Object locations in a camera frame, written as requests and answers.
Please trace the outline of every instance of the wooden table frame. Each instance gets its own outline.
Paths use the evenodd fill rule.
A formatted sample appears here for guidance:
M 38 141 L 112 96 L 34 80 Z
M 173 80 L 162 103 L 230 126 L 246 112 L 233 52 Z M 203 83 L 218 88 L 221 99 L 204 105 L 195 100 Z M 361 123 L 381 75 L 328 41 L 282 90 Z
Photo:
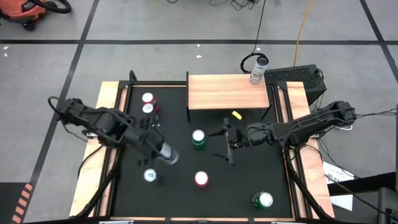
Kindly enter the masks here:
M 127 92 L 131 88 L 126 88 L 128 82 L 103 82 L 101 85 L 101 90 L 99 92 L 98 102 L 96 107 L 108 107 L 108 108 L 118 108 L 121 111 L 126 110 L 126 102 L 130 93 Z M 141 85 L 134 87 L 184 87 L 184 82 L 141 82 Z M 290 116 L 292 119 L 297 119 L 301 116 L 305 116 L 310 113 L 307 104 L 307 98 L 305 95 L 305 90 L 303 83 L 301 82 L 287 82 L 286 90 L 278 89 L 280 107 L 282 108 L 281 114 L 284 121 L 289 120 Z M 290 106 L 286 107 L 286 99 L 290 102 Z M 310 139 L 307 143 L 310 146 L 318 148 L 317 141 L 315 139 Z M 100 145 L 96 139 L 89 140 L 84 158 L 93 152 Z M 114 149 L 101 149 L 92 158 L 86 161 L 86 164 L 82 167 L 80 172 L 80 177 L 76 186 L 75 196 L 73 198 L 72 208 L 70 211 L 70 216 L 76 215 L 80 212 L 87 202 L 91 199 L 93 194 L 99 187 L 102 181 L 101 176 L 106 172 L 109 172 L 113 159 L 115 157 L 116 150 Z M 309 147 L 305 147 L 300 150 L 301 166 L 303 168 L 303 175 L 305 176 L 305 182 L 307 184 L 307 189 L 314 196 L 315 200 L 322 206 L 324 211 L 330 216 L 334 217 L 333 207 L 331 206 L 331 200 L 328 192 L 328 187 L 326 185 L 326 178 L 323 172 L 323 164 L 320 154 Z M 295 170 L 298 170 L 297 160 L 294 159 L 293 165 Z M 295 214 L 293 209 L 293 218 L 255 218 L 255 222 L 269 222 L 269 221 L 280 221 L 289 222 L 294 221 L 295 217 L 299 215 L 302 218 L 307 217 L 307 212 L 305 209 L 305 201 L 303 195 L 296 184 L 295 189 L 290 190 L 290 196 L 295 197 L 298 203 L 298 214 Z M 98 215 L 105 216 L 108 214 L 109 202 L 110 202 L 110 191 L 113 187 L 113 182 L 111 182 L 100 202 L 99 206 L 90 213 L 90 216 Z M 312 210 L 313 218 L 317 218 L 317 215 Z M 147 221 L 166 221 L 163 217 L 114 217 L 117 220 L 147 220 Z M 248 222 L 248 218 L 171 218 L 171 221 L 218 221 L 218 222 Z

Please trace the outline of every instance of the orange vacuum cleaner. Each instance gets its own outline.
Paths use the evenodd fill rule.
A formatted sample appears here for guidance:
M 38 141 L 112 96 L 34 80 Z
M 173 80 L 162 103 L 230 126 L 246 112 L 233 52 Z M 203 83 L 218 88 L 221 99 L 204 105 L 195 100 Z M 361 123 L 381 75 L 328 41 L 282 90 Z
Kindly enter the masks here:
M 59 8 L 54 2 L 44 0 L 0 0 L 0 17 L 9 22 L 20 23 L 25 30 L 33 31 L 35 22 L 43 18 L 47 10 L 61 14 L 71 11 L 67 0 L 59 1 L 65 5 L 64 8 Z

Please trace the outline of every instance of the paper sheet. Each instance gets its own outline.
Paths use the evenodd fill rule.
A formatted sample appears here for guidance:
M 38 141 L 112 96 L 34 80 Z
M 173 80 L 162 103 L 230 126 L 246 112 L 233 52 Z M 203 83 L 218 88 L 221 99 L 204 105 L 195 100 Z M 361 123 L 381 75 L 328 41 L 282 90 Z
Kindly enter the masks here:
M 325 174 L 332 178 L 336 182 L 341 182 L 345 180 L 353 180 L 353 174 L 348 172 L 347 170 L 340 169 L 334 165 L 331 165 L 327 162 L 323 162 L 323 170 Z M 332 184 L 333 181 L 326 178 L 327 184 Z M 347 209 L 349 211 L 353 210 L 353 196 L 352 195 L 342 195 L 342 196 L 333 196 L 331 198 L 331 203 L 333 205 L 337 205 L 341 208 Z

